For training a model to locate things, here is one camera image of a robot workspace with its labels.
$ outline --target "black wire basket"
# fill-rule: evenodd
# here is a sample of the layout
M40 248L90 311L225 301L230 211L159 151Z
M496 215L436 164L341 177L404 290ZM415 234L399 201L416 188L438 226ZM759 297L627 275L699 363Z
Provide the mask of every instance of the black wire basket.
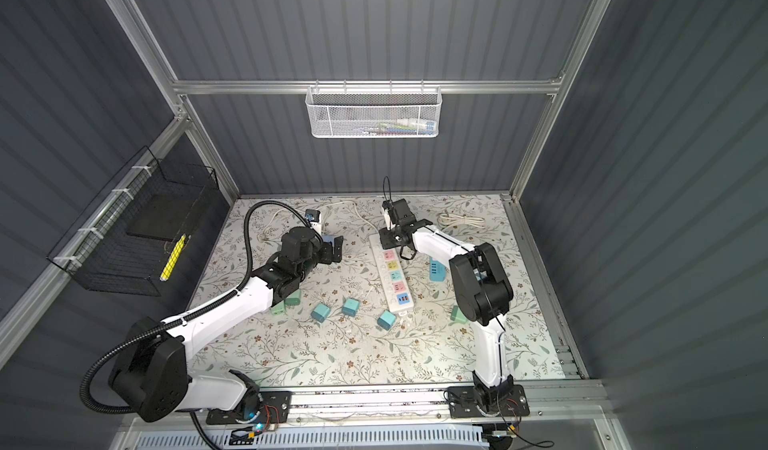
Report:
M159 296L184 257L200 217L218 189L209 167L152 159L89 228L71 255L48 260L92 291Z

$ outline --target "aluminum frame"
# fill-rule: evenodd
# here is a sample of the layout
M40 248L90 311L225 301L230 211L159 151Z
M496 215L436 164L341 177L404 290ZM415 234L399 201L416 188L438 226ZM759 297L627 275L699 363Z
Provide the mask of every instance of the aluminum frame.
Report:
M534 380L522 382L530 421L592 420L606 450L628 450L626 436L616 419L600 380ZM287 427L399 426L429 423L503 423L500 417L450 418L443 392L454 383L374 386L262 388L293 392ZM209 431L242 425L206 426ZM110 448L131 450L142 434L188 430L187 415L172 415L154 423L126 416Z
M560 91L560 80L512 80L512 81L238 81L238 80L180 80L171 83L180 95L306 95L312 86L323 92L434 92L443 94L546 94Z
M587 367L584 360L581 359L576 341L568 326L568 321L565 319L558 296L554 292L552 281L549 279L542 255L538 252L531 227L525 219L520 202L513 201L509 195L503 195L502 204L512 227L514 239L518 243L525 269L528 271L528 276L531 277L531 285L536 292L536 298L542 310L544 321L547 323L547 329L552 336L555 350L558 354L562 353L568 358L572 358L579 378L589 378Z
M468 190L452 190L445 192L395 192L392 197L399 196L429 196L429 195L498 195L498 190L487 192L472 192ZM274 199L274 198L351 198L356 196L382 196L381 193L349 192L349 193L265 193L240 195L240 199Z
M175 112L181 114L188 114L189 117L195 123L195 130L190 131L190 139L192 139L200 157L204 160L206 165L216 168L216 171L220 174L220 182L227 182L222 185L222 191L228 197L234 201L237 196L236 184L232 179L229 172L226 170L223 160L219 156L218 152L210 137L207 135L199 116L194 111L194 108L189 103L188 99L184 96L188 94L217 94L217 93L253 93L253 94L300 94L306 91L308 86L317 84L318 82L194 82L194 81L179 81L175 73L173 72L168 60L165 58L163 52L160 49L158 42L154 39L152 32L149 30L149 26L142 17L138 6L133 0L106 0L115 16L118 18L124 31L128 34L131 43L138 51L142 61L147 66L150 74L155 82L158 84L160 91L163 93L164 98L167 100L169 106L174 109ZM558 334L553 335L557 337L557 341L564 343L563 347L568 347L570 354L574 359L574 364L581 372L581 376L588 377L584 363L578 354L575 343L573 342L572 335L568 329L568 324L562 316L562 309L557 302L557 297L552 289L552 283L546 274L544 264L541 260L541 256L538 254L538 249L535 246L532 235L530 234L530 228L524 220L524 214L519 206L519 198L523 193L524 187L527 185L528 180L533 171L533 167L536 164L538 157L541 155L544 144L546 143L554 124L562 110L565 99L571 90L573 82L581 70L581 65L584 58L590 48L591 42L594 39L594 35L603 19L606 9L610 0L592 0L588 12L581 23L574 45L571 48L569 57L566 60L563 69L563 75L561 80L549 81L549 82L482 82L481 84L468 83L468 82L423 82L423 84L437 84L441 83L441 88L445 93L461 93L461 92L487 92L487 93L545 93L552 95L553 98L545 109L544 115L540 120L538 128L534 134L534 137L526 150L522 164L515 175L514 182L510 188L510 194L513 195L513 200L505 200L504 207L507 210L507 215L510 220L510 224L515 233L515 237L518 238L520 244L521 254L526 261L526 265L529 266L529 272L532 274L532 284L534 288L539 291L539 295L542 293L545 298L540 298L540 304L542 304L542 312L545 314L548 327L550 330L555 330ZM341 84L345 86L345 82L335 82L335 84ZM386 85L394 84L394 82L386 82ZM544 310L544 307L548 305L549 309ZM439 392L439 388L446 387L448 384L439 384L437 387L431 387L431 389L421 388L423 393L429 395L430 393ZM620 432L620 424L615 420L613 414L613 408L610 406L608 397L604 394L604 389L599 380L563 380L556 382L525 382L525 386L528 391L529 401L534 409L532 418L543 419L557 419L557 418L593 418L595 425L601 434L611 436L614 440L612 445L606 445L606 448L628 448L626 443L626 437ZM341 395L341 392L355 392L348 395L358 395L358 398L362 396L365 403L374 404L376 407L376 401L372 401L371 398L374 395L379 395L382 390L387 390L390 386L375 386L376 388L365 387L333 387L332 390L328 390L328 395ZM391 386L391 392L402 393L413 397L418 392L417 388L411 388L408 386ZM309 402L312 398L311 394L317 392L316 388L301 388L302 392L309 392L309 394L302 394L298 400L301 402L301 398L305 398ZM348 408L356 408L361 405L360 402L355 403L341 402L340 397L333 397L337 400L336 406L330 408L342 408L339 405L348 405ZM410 400L408 405L410 410L414 409L414 401ZM328 405L320 403L322 408L326 408ZM398 419L405 419L408 422L413 422L413 418L428 418L430 422L438 421L440 418L444 418L443 414L447 413L446 404L436 404L439 408L429 408L427 416L413 416L408 418L407 416L391 415L392 420L386 420L386 423L396 424ZM310 414L306 412L306 417L310 418ZM381 416L375 416L378 421L382 420ZM353 420L346 419L346 423L336 422L337 425L352 425ZM309 425L310 422L295 422L297 425ZM152 428L158 428L160 426L178 426L182 425L183 428L188 428L189 423L186 416L174 416L172 418L165 418L155 424L146 424L141 420L139 422L131 421L129 427L121 429L121 432L116 436L115 442L128 442L130 438L125 439L122 436L135 435L140 431L147 431L150 426ZM327 425L327 419L318 418L315 425Z
M171 120L160 136L149 147L149 151L144 152L144 155L139 157L134 167L128 170L125 176L115 185L115 188L125 188L133 181L139 172L143 171L137 167L148 165L153 159L153 154L158 158L165 157L189 126L190 122L185 117L179 116ZM93 226L110 205L114 203L117 197L118 194L116 192L110 192L107 198L101 202L101 205L83 223L83 227ZM64 245L57 257L71 255L80 246L84 238L85 232L76 232ZM11 358L71 279L72 277L67 272L64 272L53 263L48 264L40 276L22 295L22 298L16 302L5 315L5 318L0 321L0 368Z
M581 65L584 63L590 46L592 46L592 41L598 32L600 23L603 21L606 10L608 10L610 1L592 0L589 4L584 20L581 22L581 26L576 34L576 40L568 54L568 59L565 61L560 91L554 95L552 101L544 110L544 115L534 132L533 138L531 138L531 142L528 144L528 148L525 150L523 160L517 173L514 175L512 186L509 188L509 192L514 200L520 200L525 186L528 185L528 180L533 174L533 168L536 166L538 157L542 155L544 144L547 142L549 134L552 133L552 128L554 128L554 124L560 116L565 100L571 92L571 88L581 70Z
M227 169L226 164L224 164L221 155L216 150L213 140L211 140L210 135L205 130L205 126L200 121L192 104L188 99L174 91L172 82L177 80L176 73L160 48L160 44L149 28L149 24L141 14L136 1L106 0L106 2L128 36L139 58L147 67L152 80L158 85L158 89L163 94L163 98L170 109L179 117L191 118L194 126L187 132L187 136L197 150L200 159L203 160L203 164L216 170L219 189L229 205L232 206L240 195L234 178L229 169Z

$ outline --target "leaf pattern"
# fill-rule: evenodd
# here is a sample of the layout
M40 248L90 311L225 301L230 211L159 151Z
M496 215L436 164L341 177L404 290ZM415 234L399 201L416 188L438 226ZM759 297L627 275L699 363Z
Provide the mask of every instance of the leaf pattern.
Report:
M379 212L381 197L345 198L356 202L360 214L377 228L384 226ZM337 199L288 198L297 209L317 208ZM234 287L246 266L243 219L255 200L238 200L216 243L192 306ZM563 378L538 301L532 291L517 243L498 196L408 196L408 205L419 218L437 221L440 213L485 218L485 228L464 225L446 229L468 243L494 245L514 290L510 312L503 321L507 359L516 380ZM254 264L261 265L280 247L282 234L297 225L286 211L267 206L254 212L250 221ZM195 369L235 368L262 386L354 385L377 383L456 382L472 379L475 365L472 328L450 320L456 304L450 274L445 282L429 280L426 255L402 261L414 311L398 317L386 331L376 324L387 309L379 273L368 243L373 229L355 214L350 203L321 208L324 233L344 236L343 260L318 265L301 284L298 306L286 307L284 315L265 311L219 336L197 353ZM344 299L360 301L357 315L341 313ZM318 303L331 308L322 323L310 316Z

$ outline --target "metal bracket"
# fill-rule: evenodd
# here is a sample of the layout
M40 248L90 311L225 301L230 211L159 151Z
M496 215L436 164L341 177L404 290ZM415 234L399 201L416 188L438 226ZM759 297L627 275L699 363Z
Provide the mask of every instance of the metal bracket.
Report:
M256 423L266 424L266 408L264 406L270 406L277 409L277 422L274 418L270 419L270 423L285 423L288 421L288 412L290 410L291 392L261 392L261 407L264 409L261 414L253 421ZM242 418L242 415L238 412L225 412L224 410L211 410L208 412L208 416L205 418L206 425L229 425L237 424L237 418Z
M449 410L451 418L482 418L494 417L499 413L503 417L521 418L531 415L531 408L528 406L528 399L525 397L525 390L520 385L512 387L512 393L499 402L499 413L494 415L485 415L475 404L473 387L455 386L446 389L449 400Z

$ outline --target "yellow tool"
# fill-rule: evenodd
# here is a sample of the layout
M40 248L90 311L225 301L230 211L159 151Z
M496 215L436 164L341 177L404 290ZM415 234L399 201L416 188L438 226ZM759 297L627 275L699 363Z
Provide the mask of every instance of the yellow tool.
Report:
M186 244L186 242L187 242L186 235L182 235L181 238L179 238L179 241L176 242L174 251L171 252L170 256L168 257L168 263L165 264L165 268L163 268L163 272L160 273L160 282L165 282L170 278L170 273L174 271L176 262L179 259L179 254L181 253L181 250L184 249L184 245Z

